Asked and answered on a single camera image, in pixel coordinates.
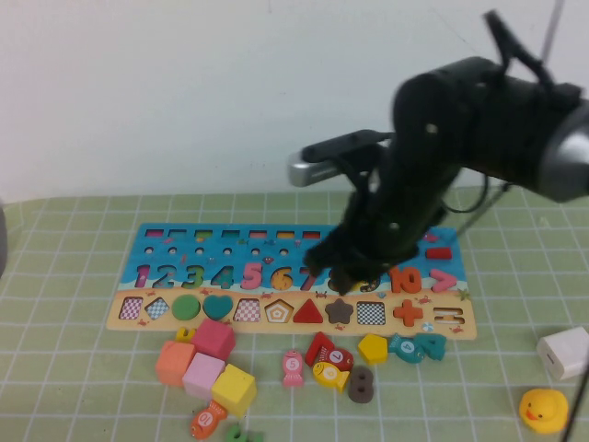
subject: white wall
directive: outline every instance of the white wall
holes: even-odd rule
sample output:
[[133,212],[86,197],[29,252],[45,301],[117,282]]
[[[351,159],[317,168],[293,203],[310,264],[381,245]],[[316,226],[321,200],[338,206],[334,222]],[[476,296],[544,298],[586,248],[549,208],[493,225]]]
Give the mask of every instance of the white wall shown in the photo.
[[[585,86],[588,3],[568,1],[550,60]],[[388,130],[404,79],[494,58],[483,12],[498,8],[539,52],[552,5],[2,0],[0,198],[288,190],[288,154]],[[327,188],[348,184],[314,187]]]

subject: orange toy fish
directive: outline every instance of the orange toy fish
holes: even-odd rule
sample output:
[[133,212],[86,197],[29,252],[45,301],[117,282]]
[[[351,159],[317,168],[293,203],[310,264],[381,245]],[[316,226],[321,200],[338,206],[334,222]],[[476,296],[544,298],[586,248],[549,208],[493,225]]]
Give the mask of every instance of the orange toy fish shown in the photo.
[[215,401],[210,401],[209,406],[201,410],[192,419],[191,435],[195,439],[206,439],[214,432],[219,422],[226,419],[227,410]]

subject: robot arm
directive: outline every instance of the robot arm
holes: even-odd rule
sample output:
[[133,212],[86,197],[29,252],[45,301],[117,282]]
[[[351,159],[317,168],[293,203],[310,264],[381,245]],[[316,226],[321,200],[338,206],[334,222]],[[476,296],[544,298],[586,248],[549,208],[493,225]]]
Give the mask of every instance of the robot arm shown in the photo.
[[[445,216],[442,198],[462,168],[559,203],[589,194],[581,89],[554,84],[494,12],[485,18],[502,64],[473,57],[415,76],[394,99],[394,134],[359,131],[291,157],[293,185],[344,173],[355,187],[340,225],[305,257],[313,275],[332,269],[342,295],[415,256],[418,240]],[[537,82],[505,74],[514,58]]]

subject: wooden puzzle board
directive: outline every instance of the wooden puzzle board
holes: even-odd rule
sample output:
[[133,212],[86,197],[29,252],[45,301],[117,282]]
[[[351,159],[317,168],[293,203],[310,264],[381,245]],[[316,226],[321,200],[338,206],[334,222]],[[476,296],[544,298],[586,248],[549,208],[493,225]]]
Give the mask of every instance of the wooden puzzle board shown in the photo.
[[[190,329],[207,318],[205,310],[215,309],[222,315],[219,320],[244,333],[412,336],[433,332],[450,339],[476,338],[477,327],[453,228],[433,228],[427,240],[420,241],[416,258],[402,263],[376,283],[358,284],[345,297],[331,289],[329,271],[313,280],[303,266],[306,250],[332,228],[143,224],[112,302],[107,327],[128,331]],[[426,258],[428,249],[441,247],[451,250],[451,259]],[[432,286],[437,281],[430,277],[432,270],[453,275],[456,284],[434,293]],[[338,299],[351,308],[347,318],[335,322],[326,308],[329,310],[328,306]],[[410,301],[411,308],[422,314],[412,327],[393,315],[404,301]],[[200,311],[193,318],[179,320],[176,316],[184,315],[179,309],[182,302],[187,303],[184,305],[188,310],[198,304]],[[321,323],[295,321],[304,304],[320,314]]]

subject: red plus sign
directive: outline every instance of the red plus sign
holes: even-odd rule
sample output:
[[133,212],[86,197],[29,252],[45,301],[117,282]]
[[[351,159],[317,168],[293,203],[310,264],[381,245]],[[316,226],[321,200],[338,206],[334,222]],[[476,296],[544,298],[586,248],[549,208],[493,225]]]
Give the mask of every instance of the red plus sign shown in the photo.
[[415,320],[423,318],[423,310],[414,307],[410,300],[405,299],[401,307],[393,308],[393,316],[395,318],[403,319],[403,325],[405,327],[413,327],[415,325]]

